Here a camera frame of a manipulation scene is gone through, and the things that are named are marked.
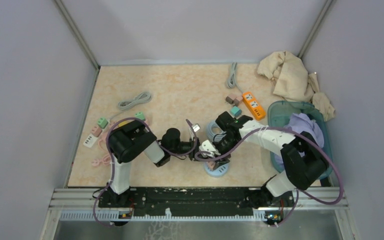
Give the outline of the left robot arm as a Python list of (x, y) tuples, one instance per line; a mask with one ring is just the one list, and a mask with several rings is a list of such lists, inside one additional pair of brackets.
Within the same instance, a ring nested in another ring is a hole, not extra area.
[(130, 172), (132, 161), (144, 153), (157, 167), (170, 161), (171, 157), (188, 157), (191, 160), (198, 152), (200, 141), (197, 132), (199, 124), (187, 120), (189, 141), (180, 140), (180, 131), (170, 128), (158, 140), (147, 123), (135, 117), (125, 118), (119, 123), (129, 121), (121, 127), (112, 127), (106, 137), (106, 147), (110, 156), (111, 176), (106, 190), (110, 191), (110, 200), (118, 207), (129, 203)]

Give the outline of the pink power strip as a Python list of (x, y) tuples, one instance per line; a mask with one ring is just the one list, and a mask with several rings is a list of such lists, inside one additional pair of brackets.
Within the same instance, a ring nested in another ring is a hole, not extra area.
[(102, 134), (101, 134), (101, 136), (100, 136), (100, 140), (101, 141), (106, 141), (106, 138), (107, 138), (107, 135), (108, 135), (108, 133), (109, 133), (109, 129), (113, 126), (113, 125), (115, 125), (115, 121), (114, 122), (110, 122), (109, 123), (109, 125), (108, 125), (108, 130), (106, 131), (106, 132), (103, 132)]

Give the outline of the round blue socket hub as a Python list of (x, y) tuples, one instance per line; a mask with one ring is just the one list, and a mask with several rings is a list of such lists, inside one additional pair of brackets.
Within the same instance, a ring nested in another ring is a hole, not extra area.
[(224, 176), (224, 175), (228, 172), (229, 167), (230, 167), (230, 162), (227, 163), (227, 164), (225, 164), (225, 165), (222, 165), (222, 166), (218, 167), (218, 168), (217, 168), (216, 170), (214, 170), (214, 171), (210, 171), (210, 170), (209, 170), (209, 168), (207, 167), (207, 163), (205, 163), (203, 166), (204, 166), (204, 170), (205, 170), (205, 172), (206, 172), (209, 176), (211, 176), (211, 177), (213, 177), (213, 178), (220, 178), (220, 177)]

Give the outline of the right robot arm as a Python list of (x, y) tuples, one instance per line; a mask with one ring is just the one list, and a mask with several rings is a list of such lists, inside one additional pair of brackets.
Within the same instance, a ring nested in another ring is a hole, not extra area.
[(241, 143), (248, 142), (281, 156), (284, 170), (262, 186), (261, 199), (275, 206), (282, 194), (294, 189), (306, 190), (328, 168), (328, 155), (306, 131), (297, 133), (288, 128), (262, 125), (252, 117), (232, 117), (227, 111), (215, 120), (225, 133), (215, 144), (205, 141), (194, 158), (213, 162), (229, 157)]

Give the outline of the pink plug adapter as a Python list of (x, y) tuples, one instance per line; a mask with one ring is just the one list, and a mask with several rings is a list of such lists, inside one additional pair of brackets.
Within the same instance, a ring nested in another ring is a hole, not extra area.
[(243, 97), (242, 97), (242, 96), (237, 96), (237, 97), (233, 100), (233, 105), (237, 107), (242, 101), (243, 101)]
[(227, 103), (229, 103), (230, 105), (232, 105), (235, 101), (235, 99), (237, 98), (237, 95), (234, 94), (234, 93), (230, 93), (228, 94), (226, 97), (225, 97), (225, 101)]

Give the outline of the teal plug adapter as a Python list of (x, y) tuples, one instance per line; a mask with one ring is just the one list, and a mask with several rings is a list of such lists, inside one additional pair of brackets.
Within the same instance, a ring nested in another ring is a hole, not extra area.
[(238, 106), (233, 106), (230, 109), (230, 113), (235, 117), (239, 117), (242, 114), (242, 110)]

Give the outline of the orange power strip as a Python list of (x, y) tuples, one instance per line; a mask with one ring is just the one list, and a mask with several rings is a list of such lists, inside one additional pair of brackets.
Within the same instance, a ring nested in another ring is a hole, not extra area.
[(260, 121), (266, 117), (266, 111), (250, 91), (242, 94), (242, 100), (255, 120)]

